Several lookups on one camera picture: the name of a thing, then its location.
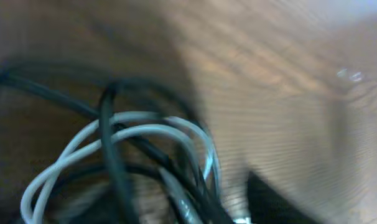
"wooden surface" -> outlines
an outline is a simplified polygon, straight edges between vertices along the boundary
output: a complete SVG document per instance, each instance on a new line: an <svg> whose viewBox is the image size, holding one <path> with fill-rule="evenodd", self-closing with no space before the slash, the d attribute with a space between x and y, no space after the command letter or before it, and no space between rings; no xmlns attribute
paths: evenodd
<svg viewBox="0 0 377 224"><path fill-rule="evenodd" d="M377 223L377 1L0 1L0 61L13 55L179 90L214 135L234 217L246 215L245 171L257 169L327 223ZM31 78L93 105L100 94ZM0 90L0 222L86 122Z"/></svg>

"tangled cable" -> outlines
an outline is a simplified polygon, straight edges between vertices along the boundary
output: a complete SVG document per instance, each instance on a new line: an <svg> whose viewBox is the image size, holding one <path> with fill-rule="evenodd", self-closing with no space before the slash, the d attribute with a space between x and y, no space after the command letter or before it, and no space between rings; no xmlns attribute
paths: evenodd
<svg viewBox="0 0 377 224"><path fill-rule="evenodd" d="M45 206L52 195L52 190L55 185L60 186L57 183L60 172L100 148L105 160L105 168L111 179L113 192L118 201L118 207L123 211L120 213L122 214L120 218L124 223L140 223L139 215L136 213L133 204L133 193L128 173L141 174L161 182L165 191L169 194L177 213L179 213L176 214L177 217L180 217L184 223L233 223L218 200L220 194L220 168L215 145L209 135L209 131L200 125L193 110L176 94L158 83L142 78L115 80L106 87L100 100L99 110L97 110L63 93L49 90L45 86L21 78L19 72L24 71L22 69L24 66L27 66L27 64L22 63L1 68L0 84L33 93L76 111L87 118L94 119L75 135L57 161L41 172L27 187L21 200L21 215L26 223L42 223ZM59 66L90 70L90 68L82 66ZM154 90L165 99L177 104L188 120L168 116L155 101L146 97L145 94L141 94L142 90L146 89ZM130 96L136 97L132 101L138 102L138 105L144 107L148 112L130 111L114 114L113 100L116 94L130 91L135 93L133 95L130 94ZM132 121L139 123L151 121L153 123L140 124L133 127L124 124ZM97 129L100 131L100 139L77 149ZM195 133L205 146L207 153L203 172L198 163L193 140L182 129L188 129ZM183 150L192 176L183 175L187 170L182 170L181 167L176 166L175 162L167 154L143 137L148 134L163 135L177 141L179 147L176 150ZM157 162L159 168L155 169L125 162L114 145L114 143L122 140L127 140L150 159ZM213 178L210 192L205 180L211 171L213 172ZM32 199L42 185L42 190L34 210L32 210Z"/></svg>

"white cable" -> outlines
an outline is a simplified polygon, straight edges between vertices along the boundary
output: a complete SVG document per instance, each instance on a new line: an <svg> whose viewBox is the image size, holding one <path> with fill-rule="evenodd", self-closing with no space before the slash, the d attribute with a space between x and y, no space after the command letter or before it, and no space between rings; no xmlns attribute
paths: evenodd
<svg viewBox="0 0 377 224"><path fill-rule="evenodd" d="M116 122L127 122L127 121L140 121L140 120L144 120L144 119L158 119L157 115L155 113L151 113L151 112L125 112L125 113L118 113L118 114L115 114L115 116L113 118L110 119L110 123L116 123ZM212 156L214 155L212 152L212 150L215 150L215 147L212 143L212 140L196 125L184 120L184 119L181 119L181 118L176 118L176 117L170 117L170 118L167 118L168 121L170 121L171 123L174 123L174 124L177 124L178 126L183 126L185 128L189 128L191 129L192 131L194 131L196 134L198 134L204 141L205 143L205 147L208 149L208 157L207 157L207 164L205 166L205 170L204 170L204 177L207 177L209 172L210 172L210 168L212 166ZM73 139L72 141L67 145L67 147L65 148L65 150L63 151L62 155L60 156L60 158L58 159L58 161L53 164L51 167L53 166L56 166L57 164L60 166L60 167L66 167L66 166L69 166L69 164L66 164L66 159L69 159L71 160L72 162L70 163L74 163L76 162L77 160L81 159L81 157L77 157L81 154L77 154L77 152L73 153L73 155L71 156L68 156L70 153L72 153L74 151L74 149L84 140L86 139L87 136L91 135L94 133L94 131L98 128L98 121L94 121L92 123L90 123L89 125L87 125L85 128L83 128ZM123 133L123 131L126 131L128 129L125 129L125 130L122 130L120 132L118 132L117 134L120 134L120 133ZM164 134L166 135L171 135L170 132L164 132ZM99 140L91 143L90 145L88 146L85 146L84 148L82 148L81 150L86 150L87 152L86 153L93 153L93 149L94 148L99 148L101 146L101 143L99 145ZM188 147L187 148L187 152L194 152L192 153L191 155L188 155L189 157L191 157L191 159L193 161L196 161L195 160L195 151L193 150L193 146L191 147L191 150L189 150L190 148ZM49 194L51 193L51 190L52 190L52 187L55 183L55 181L57 180L57 176L59 175L60 171L62 170L61 169L56 169L56 171L51 174L51 176L49 176L49 180L46 181L44 187L42 188L42 191L41 191L41 194L38 198L38 201L37 201L37 205L35 206L35 212L34 212L34 220L32 220L30 217L32 216L32 211L30 210L30 207L26 207L27 203L26 203L26 199L27 199L27 195L33 195L34 192L30 192L29 191L29 188L27 188L26 192L24 192L24 195L23 195L23 199L25 200L22 200L21 201L21 213L22 213L22 216L24 218L24 220L27 222L27 223L31 223L31 221L33 221L34 223L40 223L41 220L42 220L42 217L43 217L43 213L44 213L44 208L45 208L45 204L47 202L47 199L49 197ZM36 180L36 182L38 183L43 183L45 181L45 179L40 179L40 175L35 178L34 180ZM30 186L32 185L35 185L36 182L34 182L34 180L32 181L32 183L30 184Z"/></svg>

